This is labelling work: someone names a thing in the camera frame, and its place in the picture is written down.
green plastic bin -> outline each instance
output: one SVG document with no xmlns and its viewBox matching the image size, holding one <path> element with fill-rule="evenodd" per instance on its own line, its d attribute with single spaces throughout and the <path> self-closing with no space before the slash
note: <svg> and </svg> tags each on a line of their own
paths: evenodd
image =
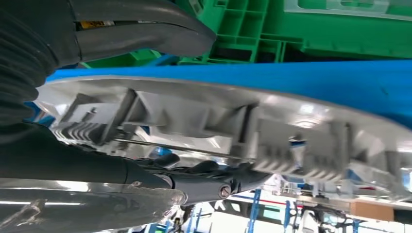
<svg viewBox="0 0 412 233">
<path fill-rule="evenodd" d="M 325 0 L 298 2 L 305 8 L 326 7 Z M 286 13 L 284 0 L 176 0 L 176 3 L 218 35 L 209 53 L 183 58 L 179 64 L 412 58 L 411 21 Z M 391 6 L 390 10 L 412 17 L 410 5 Z"/>
<path fill-rule="evenodd" d="M 161 57 L 159 52 L 143 49 L 117 57 L 82 63 L 82 65 L 86 68 L 139 67 L 159 57 Z"/>
</svg>

screw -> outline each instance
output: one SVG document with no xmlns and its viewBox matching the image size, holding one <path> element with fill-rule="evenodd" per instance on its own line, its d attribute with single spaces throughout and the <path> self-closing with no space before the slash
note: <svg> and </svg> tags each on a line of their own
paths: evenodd
<svg viewBox="0 0 412 233">
<path fill-rule="evenodd" d="M 219 196 L 221 198 L 227 198 L 230 195 L 230 187 L 228 185 L 224 185 L 220 188 Z"/>
</svg>

metal pipe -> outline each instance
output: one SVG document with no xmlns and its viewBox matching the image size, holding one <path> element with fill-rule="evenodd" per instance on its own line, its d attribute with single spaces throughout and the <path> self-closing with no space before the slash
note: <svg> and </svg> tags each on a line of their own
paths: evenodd
<svg viewBox="0 0 412 233">
<path fill-rule="evenodd" d="M 166 145 L 166 144 L 160 144 L 160 143 L 154 143 L 154 142 L 143 142 L 143 141 L 137 141 L 137 140 L 127 140 L 127 139 L 122 139 L 122 138 L 115 138 L 114 140 L 118 142 L 138 144 L 138 145 L 144 145 L 144 146 L 163 147 L 163 148 L 168 148 L 171 150 L 180 150 L 180 151 L 187 151 L 187 152 L 210 154 L 212 156 L 218 156 L 218 157 L 229 158 L 229 159 L 241 159 L 233 155 L 219 153 L 219 152 L 211 152 L 207 150 L 199 150 L 199 149 L 193 149 L 193 148 L 172 146 L 172 145 Z"/>
</svg>

yellow label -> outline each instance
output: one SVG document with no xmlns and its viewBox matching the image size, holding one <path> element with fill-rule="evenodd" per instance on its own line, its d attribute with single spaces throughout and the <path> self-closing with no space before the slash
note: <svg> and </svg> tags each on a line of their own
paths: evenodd
<svg viewBox="0 0 412 233">
<path fill-rule="evenodd" d="M 83 29 L 89 28 L 98 28 L 98 27 L 105 27 L 105 26 L 112 26 L 114 25 L 113 21 L 88 21 L 88 22 L 80 22 Z"/>
</svg>

cardboard box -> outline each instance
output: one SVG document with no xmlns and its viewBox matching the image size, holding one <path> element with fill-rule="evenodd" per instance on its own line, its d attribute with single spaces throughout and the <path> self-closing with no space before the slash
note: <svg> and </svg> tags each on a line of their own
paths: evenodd
<svg viewBox="0 0 412 233">
<path fill-rule="evenodd" d="M 394 208 L 378 202 L 352 202 L 350 204 L 350 214 L 360 218 L 371 218 L 382 221 L 394 220 Z"/>
</svg>

